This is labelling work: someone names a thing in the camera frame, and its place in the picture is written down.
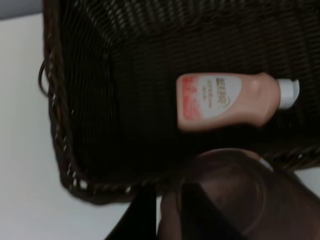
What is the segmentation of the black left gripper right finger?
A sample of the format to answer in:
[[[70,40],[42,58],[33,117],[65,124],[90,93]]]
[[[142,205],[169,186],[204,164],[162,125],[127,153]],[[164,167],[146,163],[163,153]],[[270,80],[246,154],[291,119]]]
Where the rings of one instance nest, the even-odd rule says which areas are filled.
[[[320,199],[283,171],[216,166],[181,188],[184,240],[317,240]]]

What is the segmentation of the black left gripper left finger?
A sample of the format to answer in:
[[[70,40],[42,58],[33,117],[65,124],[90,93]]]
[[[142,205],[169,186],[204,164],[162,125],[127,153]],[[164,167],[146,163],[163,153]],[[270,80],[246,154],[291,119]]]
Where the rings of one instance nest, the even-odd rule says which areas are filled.
[[[156,240],[157,194],[153,185],[142,187],[106,240]]]

